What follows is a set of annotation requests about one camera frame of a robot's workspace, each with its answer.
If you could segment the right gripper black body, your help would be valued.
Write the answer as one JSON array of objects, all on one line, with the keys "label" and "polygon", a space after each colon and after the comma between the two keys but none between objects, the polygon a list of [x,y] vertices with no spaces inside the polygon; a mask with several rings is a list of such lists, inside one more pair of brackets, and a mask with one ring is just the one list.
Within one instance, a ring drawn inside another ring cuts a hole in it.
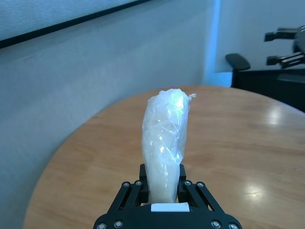
[{"label": "right gripper black body", "polygon": [[305,53],[305,26],[294,28],[293,52]]}]

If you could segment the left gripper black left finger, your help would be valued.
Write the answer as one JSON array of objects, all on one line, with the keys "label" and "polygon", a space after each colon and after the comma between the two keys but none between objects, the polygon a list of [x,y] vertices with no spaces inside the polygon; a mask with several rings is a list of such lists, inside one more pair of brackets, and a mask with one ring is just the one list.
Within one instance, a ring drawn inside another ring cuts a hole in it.
[{"label": "left gripper black left finger", "polygon": [[148,203],[149,190],[145,165],[140,165],[139,179],[134,183],[123,182],[117,194],[117,210],[140,207]]}]

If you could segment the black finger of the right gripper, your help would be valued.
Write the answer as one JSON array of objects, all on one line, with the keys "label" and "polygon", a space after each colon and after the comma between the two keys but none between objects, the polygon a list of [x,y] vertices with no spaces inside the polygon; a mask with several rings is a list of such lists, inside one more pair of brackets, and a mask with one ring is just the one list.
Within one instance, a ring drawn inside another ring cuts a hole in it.
[{"label": "black finger of the right gripper", "polygon": [[293,40],[297,33],[297,28],[283,28],[280,27],[275,32],[268,32],[265,34],[264,41],[270,42],[277,39]]},{"label": "black finger of the right gripper", "polygon": [[282,69],[294,67],[305,63],[305,54],[295,52],[286,56],[269,56],[267,57],[266,65],[281,65]]}]

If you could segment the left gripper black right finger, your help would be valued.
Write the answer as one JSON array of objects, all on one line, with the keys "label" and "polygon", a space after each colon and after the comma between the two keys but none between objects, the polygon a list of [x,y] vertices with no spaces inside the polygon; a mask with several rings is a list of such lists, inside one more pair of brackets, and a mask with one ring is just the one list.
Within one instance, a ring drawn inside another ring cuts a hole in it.
[{"label": "left gripper black right finger", "polygon": [[183,164],[180,164],[180,175],[177,189],[179,203],[187,203],[189,211],[214,211],[209,201],[208,189],[203,182],[193,183],[186,178]]}]

